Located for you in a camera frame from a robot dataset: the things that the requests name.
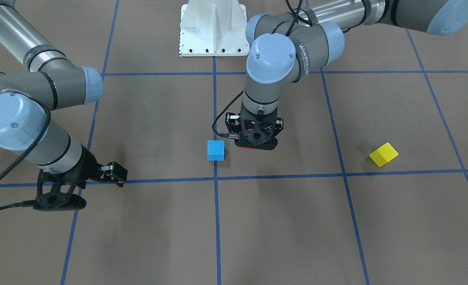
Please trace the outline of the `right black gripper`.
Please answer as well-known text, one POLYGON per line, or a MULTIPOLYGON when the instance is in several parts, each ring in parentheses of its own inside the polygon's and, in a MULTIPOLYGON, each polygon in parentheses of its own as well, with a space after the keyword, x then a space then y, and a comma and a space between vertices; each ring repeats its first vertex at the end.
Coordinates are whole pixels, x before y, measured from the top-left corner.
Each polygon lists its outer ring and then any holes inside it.
POLYGON ((40 170, 33 208, 39 211, 84 209, 87 205, 86 200, 73 193, 77 186, 85 189, 87 181, 97 181, 122 187, 127 180, 127 173, 127 169, 115 161, 106 166, 99 164, 95 156, 82 147, 80 160, 71 170, 60 174, 40 170))

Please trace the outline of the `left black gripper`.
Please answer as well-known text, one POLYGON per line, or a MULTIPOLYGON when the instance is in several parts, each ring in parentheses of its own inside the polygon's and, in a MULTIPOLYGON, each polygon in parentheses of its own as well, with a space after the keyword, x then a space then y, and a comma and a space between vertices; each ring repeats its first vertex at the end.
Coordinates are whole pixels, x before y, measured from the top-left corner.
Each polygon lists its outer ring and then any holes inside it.
POLYGON ((244 105, 241 112, 227 112, 225 124, 229 131, 228 137, 235 144, 278 145, 276 135, 283 130, 283 118, 277 117, 277 110, 268 115, 256 115, 249 112, 244 105))

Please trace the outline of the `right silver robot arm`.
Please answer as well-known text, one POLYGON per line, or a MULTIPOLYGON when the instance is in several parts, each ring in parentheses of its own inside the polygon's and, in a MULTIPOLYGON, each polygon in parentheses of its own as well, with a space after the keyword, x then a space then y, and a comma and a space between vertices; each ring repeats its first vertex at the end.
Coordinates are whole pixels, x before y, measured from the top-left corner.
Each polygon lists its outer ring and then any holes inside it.
POLYGON ((0 43, 26 68, 24 74, 0 70, 0 148, 17 159, 0 174, 0 181, 23 160, 39 167, 33 200, 1 206, 39 211, 84 209, 87 202, 74 193, 87 181, 122 187, 127 170, 117 162, 102 165, 62 126, 51 111, 93 103, 104 93, 103 78, 94 68, 76 67, 44 38, 11 1, 0 0, 0 43))

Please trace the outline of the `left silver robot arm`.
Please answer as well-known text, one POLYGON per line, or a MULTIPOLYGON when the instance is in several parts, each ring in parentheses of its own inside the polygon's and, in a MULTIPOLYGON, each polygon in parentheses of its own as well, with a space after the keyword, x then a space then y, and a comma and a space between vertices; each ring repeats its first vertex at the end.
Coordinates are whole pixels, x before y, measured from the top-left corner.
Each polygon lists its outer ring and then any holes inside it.
POLYGON ((468 23, 468 0, 331 0, 253 16, 245 29, 250 51, 240 112, 223 110, 227 133, 216 124, 213 132, 239 147, 273 150, 283 130, 283 89, 337 60, 346 32, 377 23, 448 36, 468 23))

